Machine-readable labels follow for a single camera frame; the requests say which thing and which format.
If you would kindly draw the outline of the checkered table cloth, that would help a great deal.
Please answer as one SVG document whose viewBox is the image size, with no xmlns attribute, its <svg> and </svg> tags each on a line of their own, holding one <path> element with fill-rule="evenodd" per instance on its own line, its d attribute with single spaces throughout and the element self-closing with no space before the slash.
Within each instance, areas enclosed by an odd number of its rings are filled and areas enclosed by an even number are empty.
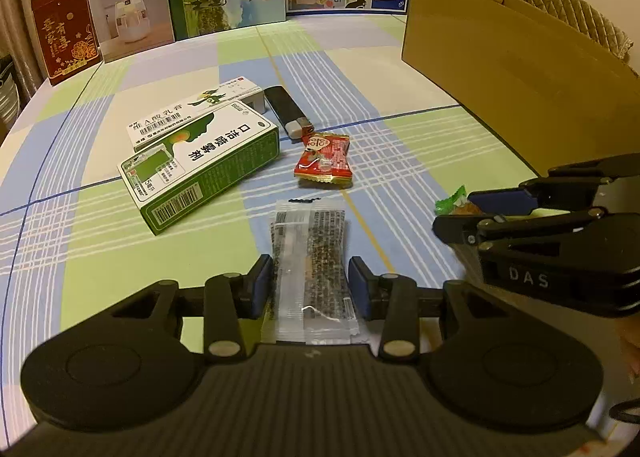
<svg viewBox="0 0 640 457">
<path fill-rule="evenodd" d="M 307 205 L 314 266 L 359 255 L 435 287 L 469 272 L 436 205 L 529 168 L 401 58 L 395 15 L 320 15 L 180 41 L 45 84 L 1 146 L 1 442 L 34 422 L 37 345 L 149 284 L 272 251 Z"/>
</svg>

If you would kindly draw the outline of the white flat medicine box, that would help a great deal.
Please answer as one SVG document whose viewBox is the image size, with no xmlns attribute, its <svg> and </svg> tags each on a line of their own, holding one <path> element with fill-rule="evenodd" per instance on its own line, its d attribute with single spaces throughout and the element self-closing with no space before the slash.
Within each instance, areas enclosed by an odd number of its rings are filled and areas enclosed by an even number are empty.
<svg viewBox="0 0 640 457">
<path fill-rule="evenodd" d="M 140 151 L 179 127 L 232 101 L 242 101 L 261 114 L 265 111 L 264 89 L 250 79 L 236 77 L 131 122 L 127 132 L 132 148 L 135 152 Z"/>
</svg>

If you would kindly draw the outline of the white humidifier box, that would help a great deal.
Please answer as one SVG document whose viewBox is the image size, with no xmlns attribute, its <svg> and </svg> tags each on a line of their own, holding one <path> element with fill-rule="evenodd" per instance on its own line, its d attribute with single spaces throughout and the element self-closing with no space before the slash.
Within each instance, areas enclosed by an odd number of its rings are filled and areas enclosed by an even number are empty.
<svg viewBox="0 0 640 457">
<path fill-rule="evenodd" d="M 168 0 L 88 0 L 104 62 L 175 40 Z"/>
</svg>

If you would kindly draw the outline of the green white medicine box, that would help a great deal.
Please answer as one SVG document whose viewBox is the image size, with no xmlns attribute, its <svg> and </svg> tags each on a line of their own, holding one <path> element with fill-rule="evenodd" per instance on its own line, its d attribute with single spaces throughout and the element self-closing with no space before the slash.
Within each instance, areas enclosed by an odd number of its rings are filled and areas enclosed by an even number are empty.
<svg viewBox="0 0 640 457">
<path fill-rule="evenodd" d="M 118 171 L 157 235 L 279 155 L 277 125 L 232 101 L 142 148 Z"/>
</svg>

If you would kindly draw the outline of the red candy wrapper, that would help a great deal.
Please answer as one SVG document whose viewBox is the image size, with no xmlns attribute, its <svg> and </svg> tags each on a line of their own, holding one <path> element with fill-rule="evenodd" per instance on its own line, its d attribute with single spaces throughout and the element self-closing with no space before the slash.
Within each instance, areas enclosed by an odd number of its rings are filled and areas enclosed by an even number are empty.
<svg viewBox="0 0 640 457">
<path fill-rule="evenodd" d="M 314 132 L 304 136 L 303 143 L 303 154 L 294 168 L 295 177 L 314 183 L 352 184 L 352 169 L 347 160 L 349 136 Z"/>
</svg>

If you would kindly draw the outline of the quilted beige chair cover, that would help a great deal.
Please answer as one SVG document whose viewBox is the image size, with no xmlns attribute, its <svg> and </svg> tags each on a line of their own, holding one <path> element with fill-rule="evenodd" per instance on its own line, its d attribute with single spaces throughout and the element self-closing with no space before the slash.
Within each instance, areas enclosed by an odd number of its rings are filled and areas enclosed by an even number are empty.
<svg viewBox="0 0 640 457">
<path fill-rule="evenodd" d="M 599 43 L 627 63 L 634 42 L 603 13 L 585 0 L 523 0 Z"/>
</svg>

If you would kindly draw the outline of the green snack wrapper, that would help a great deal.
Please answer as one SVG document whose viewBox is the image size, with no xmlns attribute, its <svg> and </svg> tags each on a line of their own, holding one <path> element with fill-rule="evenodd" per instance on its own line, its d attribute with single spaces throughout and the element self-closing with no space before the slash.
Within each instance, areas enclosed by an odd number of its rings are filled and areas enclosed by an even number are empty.
<svg viewBox="0 0 640 457">
<path fill-rule="evenodd" d="M 473 204 L 468 198 L 468 193 L 464 185 L 461 185 L 454 194 L 437 200 L 435 203 L 435 216 L 451 216 L 451 214 L 462 214 L 462 216 L 481 216 L 483 210 Z"/>
</svg>

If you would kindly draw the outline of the clear dark snack packet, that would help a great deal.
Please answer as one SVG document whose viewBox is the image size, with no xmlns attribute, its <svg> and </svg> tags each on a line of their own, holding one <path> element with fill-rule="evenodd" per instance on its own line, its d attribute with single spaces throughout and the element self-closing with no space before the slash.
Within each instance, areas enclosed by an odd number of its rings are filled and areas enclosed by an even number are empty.
<svg viewBox="0 0 640 457">
<path fill-rule="evenodd" d="M 344 206 L 277 203 L 271 221 L 274 292 L 265 334 L 277 342 L 349 344 L 359 335 L 344 266 Z"/>
</svg>

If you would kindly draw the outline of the black lighter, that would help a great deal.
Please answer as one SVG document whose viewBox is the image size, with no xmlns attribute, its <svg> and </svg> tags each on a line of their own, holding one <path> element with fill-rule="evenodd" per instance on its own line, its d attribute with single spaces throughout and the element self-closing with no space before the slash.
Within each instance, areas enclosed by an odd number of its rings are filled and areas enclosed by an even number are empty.
<svg viewBox="0 0 640 457">
<path fill-rule="evenodd" d="M 285 87 L 273 86 L 265 89 L 264 93 L 273 113 L 278 117 L 291 140 L 301 140 L 304 136 L 314 132 L 314 125 L 295 103 L 292 96 L 288 94 Z"/>
</svg>

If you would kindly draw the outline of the open cardboard box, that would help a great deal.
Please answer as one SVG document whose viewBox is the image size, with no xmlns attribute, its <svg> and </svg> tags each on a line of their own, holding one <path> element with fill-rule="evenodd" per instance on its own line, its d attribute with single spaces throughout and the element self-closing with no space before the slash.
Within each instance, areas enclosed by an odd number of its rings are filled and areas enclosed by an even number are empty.
<svg viewBox="0 0 640 457">
<path fill-rule="evenodd" d="M 639 79 L 522 0 L 409 0 L 402 58 L 538 173 L 639 151 Z"/>
</svg>

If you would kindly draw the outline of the red gift box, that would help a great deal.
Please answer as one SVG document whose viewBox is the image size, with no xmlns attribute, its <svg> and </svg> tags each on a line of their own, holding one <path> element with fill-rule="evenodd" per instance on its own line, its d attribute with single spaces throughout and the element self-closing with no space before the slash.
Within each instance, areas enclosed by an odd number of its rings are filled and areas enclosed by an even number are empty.
<svg viewBox="0 0 640 457">
<path fill-rule="evenodd" d="M 32 15 L 52 86 L 99 64 L 88 0 L 32 0 Z"/>
</svg>

